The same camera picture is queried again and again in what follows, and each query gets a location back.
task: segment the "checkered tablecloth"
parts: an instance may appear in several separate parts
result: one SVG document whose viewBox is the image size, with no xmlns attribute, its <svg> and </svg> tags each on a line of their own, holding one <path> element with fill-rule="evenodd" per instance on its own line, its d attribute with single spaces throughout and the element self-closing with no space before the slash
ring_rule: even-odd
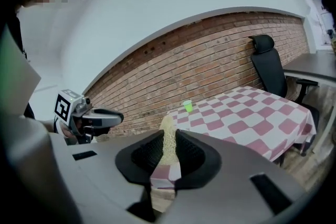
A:
<svg viewBox="0 0 336 224">
<path fill-rule="evenodd" d="M 238 87 L 215 97 L 168 112 L 178 129 L 247 146 L 271 162 L 293 143 L 309 140 L 316 129 L 310 111 L 299 104 L 252 87 Z M 173 188 L 181 177 L 179 163 L 158 166 L 151 182 Z"/>
</svg>

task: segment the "chair armrest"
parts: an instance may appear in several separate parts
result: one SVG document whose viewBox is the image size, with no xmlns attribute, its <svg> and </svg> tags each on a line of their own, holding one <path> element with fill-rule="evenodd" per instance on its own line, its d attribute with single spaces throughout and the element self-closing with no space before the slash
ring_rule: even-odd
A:
<svg viewBox="0 0 336 224">
<path fill-rule="evenodd" d="M 318 85 L 318 82 L 311 81 L 311 80 L 308 80 L 308 79 L 297 79 L 296 83 L 304 85 L 304 86 L 317 86 Z"/>
</svg>

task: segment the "wooden floor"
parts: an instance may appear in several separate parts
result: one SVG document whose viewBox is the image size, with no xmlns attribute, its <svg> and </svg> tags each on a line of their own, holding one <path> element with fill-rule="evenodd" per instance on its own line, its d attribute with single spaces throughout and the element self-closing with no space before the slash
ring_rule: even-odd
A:
<svg viewBox="0 0 336 224">
<path fill-rule="evenodd" d="M 322 134 L 331 110 L 333 100 L 336 98 L 336 91 L 327 86 L 314 87 L 304 98 L 304 103 L 316 107 L 320 111 L 320 122 L 318 135 L 313 146 L 316 144 L 319 136 Z M 312 148 L 308 150 L 305 157 L 299 155 L 298 150 L 290 149 L 285 155 L 283 169 L 291 174 L 306 191 L 310 191 L 313 186 L 323 181 L 334 161 L 335 152 L 333 150 L 332 134 L 336 132 L 336 123 L 329 133 L 329 137 L 323 144 L 319 154 L 314 154 Z M 173 202 L 175 193 L 173 190 L 152 190 L 153 208 L 165 212 Z"/>
</svg>

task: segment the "green cup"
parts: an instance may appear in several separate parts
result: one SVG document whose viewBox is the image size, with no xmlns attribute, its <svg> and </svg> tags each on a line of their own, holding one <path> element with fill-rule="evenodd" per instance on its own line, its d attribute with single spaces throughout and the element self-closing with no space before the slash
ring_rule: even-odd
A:
<svg viewBox="0 0 336 224">
<path fill-rule="evenodd" d="M 184 101 L 183 105 L 187 112 L 193 111 L 193 104 L 191 103 L 191 100 Z"/>
</svg>

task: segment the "table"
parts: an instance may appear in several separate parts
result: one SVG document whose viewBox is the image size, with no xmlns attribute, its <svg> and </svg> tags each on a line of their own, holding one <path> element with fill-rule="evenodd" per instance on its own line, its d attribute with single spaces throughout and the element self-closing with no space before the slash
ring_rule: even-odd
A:
<svg viewBox="0 0 336 224">
<path fill-rule="evenodd" d="M 311 112 L 290 100 L 249 86 L 238 87 L 168 112 L 178 129 L 245 145 L 271 162 L 292 144 L 316 134 Z M 173 188 L 181 177 L 180 165 L 159 165 L 151 182 L 156 188 Z"/>
<path fill-rule="evenodd" d="M 302 54 L 283 67 L 285 76 L 308 79 L 336 88 L 336 57 L 332 53 L 318 52 L 316 54 Z M 336 118 L 336 100 L 329 121 L 318 139 L 313 152 L 317 153 L 327 138 Z"/>
</svg>

